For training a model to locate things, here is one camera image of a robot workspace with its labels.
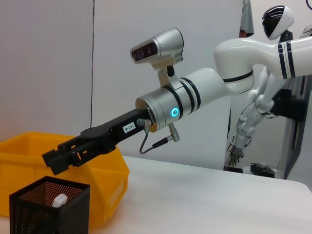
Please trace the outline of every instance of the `white table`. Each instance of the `white table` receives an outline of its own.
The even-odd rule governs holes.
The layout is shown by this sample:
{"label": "white table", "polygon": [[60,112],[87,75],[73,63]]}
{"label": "white table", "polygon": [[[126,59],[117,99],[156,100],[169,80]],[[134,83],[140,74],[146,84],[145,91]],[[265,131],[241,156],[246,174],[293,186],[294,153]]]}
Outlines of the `white table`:
{"label": "white table", "polygon": [[[128,191],[108,226],[93,234],[312,234],[312,194],[303,184],[125,160]],[[0,225],[8,233],[8,219]]]}

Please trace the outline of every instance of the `label sticker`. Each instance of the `label sticker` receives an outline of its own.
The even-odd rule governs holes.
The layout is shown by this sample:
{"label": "label sticker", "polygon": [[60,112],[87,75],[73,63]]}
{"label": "label sticker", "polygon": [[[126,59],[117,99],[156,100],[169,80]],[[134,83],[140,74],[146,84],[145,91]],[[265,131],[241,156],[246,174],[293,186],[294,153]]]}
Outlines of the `label sticker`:
{"label": "label sticker", "polygon": [[123,131],[125,133],[128,133],[128,132],[132,131],[133,129],[135,129],[136,126],[135,126],[135,123],[132,122],[132,123],[129,123],[128,125],[126,125],[126,126],[124,126],[122,128],[123,128]]}

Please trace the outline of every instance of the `yellow storage crate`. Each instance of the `yellow storage crate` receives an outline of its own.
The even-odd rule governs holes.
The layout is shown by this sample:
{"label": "yellow storage crate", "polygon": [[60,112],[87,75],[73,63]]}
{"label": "yellow storage crate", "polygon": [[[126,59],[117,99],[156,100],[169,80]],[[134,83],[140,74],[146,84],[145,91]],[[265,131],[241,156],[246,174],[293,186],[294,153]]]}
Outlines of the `yellow storage crate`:
{"label": "yellow storage crate", "polygon": [[44,176],[91,185],[90,228],[105,223],[127,190],[129,169],[118,148],[55,176],[41,155],[72,136],[30,132],[0,143],[0,216],[9,217],[9,195]]}

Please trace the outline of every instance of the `cable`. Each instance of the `cable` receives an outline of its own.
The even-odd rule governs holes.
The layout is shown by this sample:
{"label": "cable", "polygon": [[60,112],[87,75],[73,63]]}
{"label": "cable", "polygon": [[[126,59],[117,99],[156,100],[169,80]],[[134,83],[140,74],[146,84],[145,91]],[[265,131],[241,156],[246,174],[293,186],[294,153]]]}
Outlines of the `cable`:
{"label": "cable", "polygon": [[[249,105],[247,105],[246,107],[245,107],[245,109],[242,111],[242,113],[240,114],[240,117],[239,118],[241,118],[242,117],[242,115],[243,115],[243,113],[245,112],[245,110],[250,106],[250,105],[252,105],[254,102],[252,102],[252,103],[250,103]],[[248,137],[249,139],[250,139],[250,141],[245,145],[245,147],[242,149],[242,150],[244,150],[247,146],[249,146],[249,144],[251,143],[251,141],[252,141],[252,137],[251,136],[246,136],[246,135],[243,135],[243,134],[241,134],[240,132],[239,132],[239,129],[238,129],[238,121],[237,121],[237,124],[236,124],[236,132],[238,133],[238,134],[240,134],[242,137]]]}
{"label": "cable", "polygon": [[[266,117],[267,115],[273,115],[271,112],[264,112],[264,113],[261,113],[260,111],[259,111],[259,109],[258,109],[258,107],[256,106],[256,104],[254,103],[254,102],[252,102],[252,103],[250,103],[249,105],[247,105],[246,107],[245,107],[245,109],[242,111],[242,113],[240,114],[240,117],[239,118],[241,118],[241,116],[243,115],[243,113],[245,112],[245,110],[249,107],[249,106],[251,106],[252,104],[254,104],[254,106],[255,106],[255,108],[256,108],[256,110],[258,111],[258,113],[259,114],[261,114],[262,116],[264,116],[264,118],[266,118],[266,119],[272,119],[272,118],[276,118],[276,117],[278,117],[278,116],[274,116],[274,117]],[[238,122],[237,122],[237,124],[236,124],[236,132],[238,133],[238,134],[240,134],[242,137],[248,137],[250,140],[249,140],[249,142],[244,146],[244,148],[242,149],[242,150],[244,150],[246,147],[248,147],[249,146],[249,144],[251,143],[251,141],[252,141],[252,137],[251,136],[246,136],[246,135],[243,135],[243,134],[241,134],[240,132],[239,132],[239,129],[238,129]]]}
{"label": "cable", "polygon": [[159,147],[159,146],[162,146],[162,145],[164,145],[164,144],[167,144],[170,140],[173,140],[173,137],[172,137],[172,136],[165,137],[165,138],[159,140],[158,142],[156,142],[155,144],[153,144],[153,145],[151,146],[151,148],[149,148],[149,149],[147,149],[146,151],[143,151],[143,152],[142,152],[143,147],[144,147],[144,144],[145,144],[145,142],[146,142],[146,140],[147,140],[147,137],[148,137],[148,133],[145,134],[145,138],[144,138],[144,140],[143,140],[143,142],[142,142],[142,144],[141,144],[141,147],[140,147],[140,154],[142,154],[142,155],[143,155],[143,154],[146,154],[147,152],[151,151],[152,149],[156,149],[156,148]]}
{"label": "cable", "polygon": [[145,138],[144,138],[144,140],[143,140],[143,142],[142,142],[142,144],[141,144],[141,147],[140,147],[140,154],[146,154],[147,152],[149,152],[149,151],[151,151],[152,149],[153,149],[153,147],[151,147],[151,148],[149,148],[149,149],[147,149],[146,151],[143,151],[142,152],[142,150],[143,150],[143,147],[144,147],[144,144],[145,144],[145,142],[146,142],[146,140],[147,140],[147,137],[148,137],[148,133],[146,133],[145,134]]}

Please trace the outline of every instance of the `mesh pencil holder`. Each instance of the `mesh pencil holder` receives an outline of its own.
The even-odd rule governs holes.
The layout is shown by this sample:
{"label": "mesh pencil holder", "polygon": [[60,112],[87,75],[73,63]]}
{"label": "mesh pencil holder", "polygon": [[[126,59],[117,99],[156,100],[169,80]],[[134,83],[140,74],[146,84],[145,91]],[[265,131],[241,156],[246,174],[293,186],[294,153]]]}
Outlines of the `mesh pencil holder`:
{"label": "mesh pencil holder", "polygon": [[[52,207],[59,194],[67,202]],[[87,234],[90,185],[46,176],[10,195],[11,234]]]}

